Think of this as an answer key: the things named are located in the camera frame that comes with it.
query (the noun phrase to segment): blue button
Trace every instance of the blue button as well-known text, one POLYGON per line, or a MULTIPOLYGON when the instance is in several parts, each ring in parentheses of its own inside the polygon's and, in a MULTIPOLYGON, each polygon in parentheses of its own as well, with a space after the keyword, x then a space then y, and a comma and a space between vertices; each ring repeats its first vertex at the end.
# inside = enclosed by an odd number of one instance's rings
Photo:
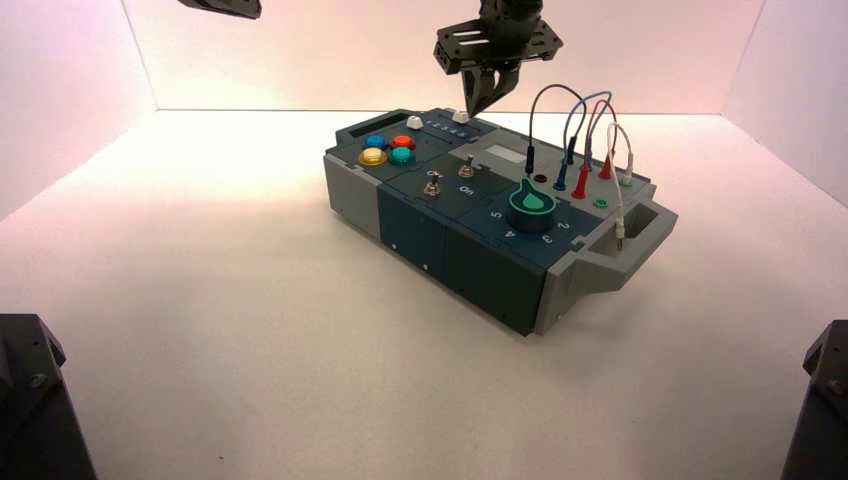
POLYGON ((379 148, 380 150, 383 150, 388 145, 389 144, 386 142, 386 138, 382 135, 371 135, 370 137, 365 139, 363 148, 379 148))
POLYGON ((392 150, 392 159, 390 161, 392 165, 405 167, 415 162, 415 155, 412 153, 412 150, 406 147, 398 147, 392 150))

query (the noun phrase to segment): red button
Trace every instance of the red button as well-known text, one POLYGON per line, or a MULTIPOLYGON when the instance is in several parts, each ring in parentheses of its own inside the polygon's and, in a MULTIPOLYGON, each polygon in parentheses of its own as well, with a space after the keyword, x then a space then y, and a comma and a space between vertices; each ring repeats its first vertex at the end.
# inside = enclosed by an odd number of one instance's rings
POLYGON ((415 150, 415 139, 409 135, 398 135, 392 140, 392 148, 408 148, 415 150))

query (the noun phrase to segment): white wall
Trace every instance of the white wall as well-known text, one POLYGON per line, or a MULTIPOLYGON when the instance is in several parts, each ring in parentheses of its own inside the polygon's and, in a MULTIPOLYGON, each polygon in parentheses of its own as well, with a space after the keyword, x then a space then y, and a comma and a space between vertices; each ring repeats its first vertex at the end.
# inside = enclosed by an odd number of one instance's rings
POLYGON ((845 0, 768 0, 725 114, 848 205, 846 25, 845 0))
MULTIPOLYGON (((566 45, 493 111, 547 83, 613 88, 625 112, 719 113, 762 0, 548 0, 566 45)), ((463 104, 432 57, 478 0, 265 0, 256 22, 125 0, 161 108, 387 110, 463 104)), ((546 109, 562 109, 551 101, 546 109)))
POLYGON ((0 2, 0 219, 155 109, 120 0, 0 2))

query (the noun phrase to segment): yellow button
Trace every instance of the yellow button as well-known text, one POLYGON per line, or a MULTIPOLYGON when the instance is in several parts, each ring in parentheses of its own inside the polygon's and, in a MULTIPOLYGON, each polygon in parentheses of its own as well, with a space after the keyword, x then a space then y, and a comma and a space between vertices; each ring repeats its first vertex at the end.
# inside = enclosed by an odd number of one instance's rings
POLYGON ((389 160, 389 155, 379 148, 366 148, 359 154, 359 163, 366 167, 377 167, 389 160))

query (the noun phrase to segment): black cable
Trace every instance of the black cable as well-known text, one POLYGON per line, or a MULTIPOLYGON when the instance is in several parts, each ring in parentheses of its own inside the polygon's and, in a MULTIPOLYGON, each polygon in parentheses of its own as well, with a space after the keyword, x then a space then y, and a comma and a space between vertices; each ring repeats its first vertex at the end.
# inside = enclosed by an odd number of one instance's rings
MULTIPOLYGON (((567 85, 562 85, 562 84, 559 84, 559 83, 553 83, 551 85, 548 85, 547 87, 540 90, 538 94, 536 94, 536 99, 533 100, 533 107, 530 109, 530 132, 529 132, 530 143, 527 145, 527 161, 524 164, 524 173, 526 173, 528 176, 533 173, 533 170, 535 169, 535 163, 536 163, 536 159, 535 159, 535 157, 536 157, 536 147, 533 146, 533 119, 536 116, 536 105, 539 103, 539 99, 542 97, 542 94, 547 92, 548 90, 550 90, 552 88, 561 88, 561 89, 571 93, 575 97, 577 97, 577 100, 579 100, 580 102, 585 103, 585 101, 583 100, 583 97, 581 97, 579 93, 575 92, 574 89, 572 89, 571 87, 569 87, 567 85)), ((580 127, 581 128, 583 127, 583 120, 585 120, 585 119, 586 119, 586 112, 584 111, 583 112, 583 119, 580 121, 580 127)))
MULTIPOLYGON (((530 137, 530 146, 531 147, 533 146, 533 117, 536 116, 536 104, 539 103, 539 99, 542 98, 542 94, 547 92, 548 90, 550 90, 552 88, 561 88, 561 89, 571 93, 572 95, 577 97, 578 102, 581 102, 585 105, 585 101, 583 100, 583 97, 581 97, 579 93, 575 92, 574 89, 572 89, 571 87, 569 87, 567 85, 562 85, 562 84, 559 84, 559 83, 552 83, 552 84, 548 85, 547 87, 543 88, 542 90, 540 90, 539 93, 536 94, 536 99, 533 100, 533 107, 530 109, 530 135, 529 135, 529 137, 530 137)), ((583 128, 583 121, 584 120, 586 120, 586 112, 585 111, 583 112, 582 120, 580 120, 580 126, 577 128, 578 132, 580 131, 581 128, 583 128)))

